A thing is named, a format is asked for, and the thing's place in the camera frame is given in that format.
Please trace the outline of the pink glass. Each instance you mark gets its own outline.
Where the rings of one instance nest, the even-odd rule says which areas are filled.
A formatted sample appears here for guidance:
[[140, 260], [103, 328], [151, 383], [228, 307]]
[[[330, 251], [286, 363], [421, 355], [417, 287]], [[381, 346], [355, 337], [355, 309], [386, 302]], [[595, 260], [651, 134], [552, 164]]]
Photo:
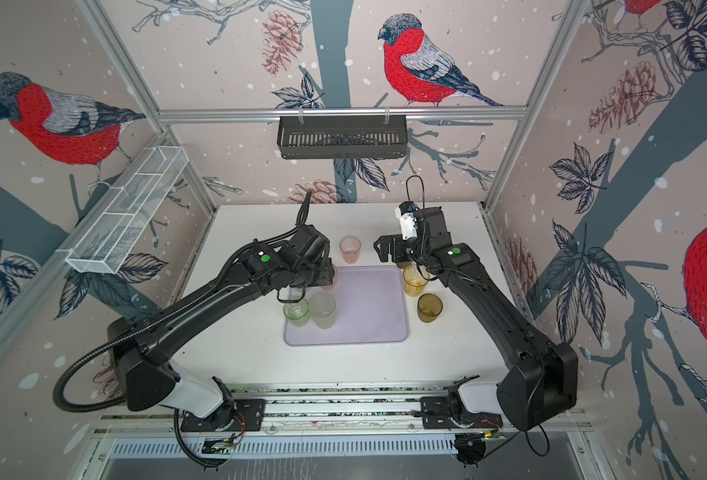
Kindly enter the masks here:
[[326, 291], [330, 291], [330, 290], [334, 289], [336, 286], [338, 276], [337, 276], [337, 269], [335, 268], [335, 265], [332, 265], [330, 267], [329, 274], [330, 274], [330, 283], [328, 285], [324, 285], [321, 287], [323, 290], [326, 290]]
[[343, 260], [347, 264], [356, 264], [359, 261], [359, 254], [361, 254], [361, 241], [359, 241], [359, 238], [347, 236], [341, 240], [339, 248]]

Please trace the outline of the tall pale green dimpled glass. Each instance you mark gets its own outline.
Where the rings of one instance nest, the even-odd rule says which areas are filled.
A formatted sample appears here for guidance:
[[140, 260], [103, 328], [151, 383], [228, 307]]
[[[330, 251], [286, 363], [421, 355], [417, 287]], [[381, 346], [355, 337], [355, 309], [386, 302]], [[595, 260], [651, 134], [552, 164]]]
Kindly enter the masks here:
[[337, 319], [337, 302], [328, 292], [316, 293], [309, 301], [313, 322], [321, 329], [332, 328]]

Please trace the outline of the bright green faceted glass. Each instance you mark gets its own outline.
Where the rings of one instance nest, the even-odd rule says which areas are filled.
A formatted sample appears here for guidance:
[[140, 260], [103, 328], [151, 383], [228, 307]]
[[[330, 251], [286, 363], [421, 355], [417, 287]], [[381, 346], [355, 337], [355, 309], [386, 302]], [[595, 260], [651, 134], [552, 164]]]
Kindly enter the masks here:
[[289, 324], [302, 328], [311, 321], [309, 301], [307, 299], [294, 299], [284, 304], [283, 314]]

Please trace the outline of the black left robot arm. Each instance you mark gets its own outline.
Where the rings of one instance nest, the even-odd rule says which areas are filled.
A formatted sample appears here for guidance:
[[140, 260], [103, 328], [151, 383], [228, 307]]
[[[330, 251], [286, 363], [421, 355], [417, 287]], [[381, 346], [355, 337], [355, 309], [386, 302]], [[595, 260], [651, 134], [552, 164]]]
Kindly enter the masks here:
[[255, 240], [236, 252], [219, 275], [147, 320], [110, 324], [111, 362], [124, 402], [133, 412], [155, 406], [185, 411], [222, 430], [236, 417], [233, 396], [217, 378], [203, 378], [174, 362], [176, 353], [232, 311], [286, 287], [331, 284], [330, 240], [301, 225], [288, 240]]

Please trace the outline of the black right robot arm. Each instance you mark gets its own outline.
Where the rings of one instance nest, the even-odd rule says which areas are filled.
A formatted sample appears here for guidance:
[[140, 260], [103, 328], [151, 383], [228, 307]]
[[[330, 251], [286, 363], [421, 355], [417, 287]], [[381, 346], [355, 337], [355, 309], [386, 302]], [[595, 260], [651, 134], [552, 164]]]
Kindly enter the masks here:
[[455, 243], [439, 207], [405, 201], [395, 208], [399, 234], [374, 244], [379, 260], [413, 260], [455, 293], [501, 352], [509, 372], [497, 384], [501, 414], [527, 432], [577, 404], [579, 359], [567, 342], [555, 344], [515, 308], [475, 251]]

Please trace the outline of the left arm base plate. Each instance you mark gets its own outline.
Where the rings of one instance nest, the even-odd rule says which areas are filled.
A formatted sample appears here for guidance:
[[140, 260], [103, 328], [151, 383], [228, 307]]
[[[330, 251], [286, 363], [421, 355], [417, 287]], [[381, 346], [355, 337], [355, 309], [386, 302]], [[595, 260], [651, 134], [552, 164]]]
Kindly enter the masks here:
[[261, 430], [266, 405], [263, 399], [236, 399], [206, 418], [186, 412], [181, 430], [186, 433], [257, 432]]

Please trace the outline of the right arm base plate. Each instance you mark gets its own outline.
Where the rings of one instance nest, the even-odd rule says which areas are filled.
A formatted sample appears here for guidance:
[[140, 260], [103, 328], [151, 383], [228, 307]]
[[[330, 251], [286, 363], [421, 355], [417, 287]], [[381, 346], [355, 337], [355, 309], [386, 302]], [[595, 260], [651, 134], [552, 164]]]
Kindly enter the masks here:
[[419, 409], [413, 416], [421, 419], [423, 428], [429, 430], [487, 428], [500, 430], [503, 428], [503, 417], [499, 414], [481, 412], [471, 413], [463, 407], [457, 397], [422, 397]]

